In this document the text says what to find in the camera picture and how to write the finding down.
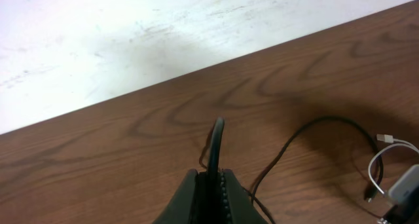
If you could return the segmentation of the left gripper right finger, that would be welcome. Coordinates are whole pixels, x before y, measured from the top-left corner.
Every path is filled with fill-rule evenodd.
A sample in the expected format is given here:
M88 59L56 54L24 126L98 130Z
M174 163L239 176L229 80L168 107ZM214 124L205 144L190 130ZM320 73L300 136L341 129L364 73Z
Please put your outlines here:
M229 169L222 171L222 203L227 223L267 224L267 221L251 204L247 192L232 170Z

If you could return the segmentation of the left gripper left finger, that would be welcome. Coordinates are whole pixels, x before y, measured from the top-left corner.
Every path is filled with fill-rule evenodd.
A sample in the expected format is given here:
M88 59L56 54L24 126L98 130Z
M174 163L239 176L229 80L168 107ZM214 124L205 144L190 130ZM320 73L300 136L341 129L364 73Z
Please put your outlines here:
M189 170L168 205L153 224L188 224L194 202L197 170Z

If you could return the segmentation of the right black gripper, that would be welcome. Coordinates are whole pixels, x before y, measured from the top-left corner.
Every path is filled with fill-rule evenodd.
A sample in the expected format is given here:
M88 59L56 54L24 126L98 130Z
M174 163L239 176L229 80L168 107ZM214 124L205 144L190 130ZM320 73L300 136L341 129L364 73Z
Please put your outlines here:
M378 221L379 224L418 224L418 197L408 198L390 208Z

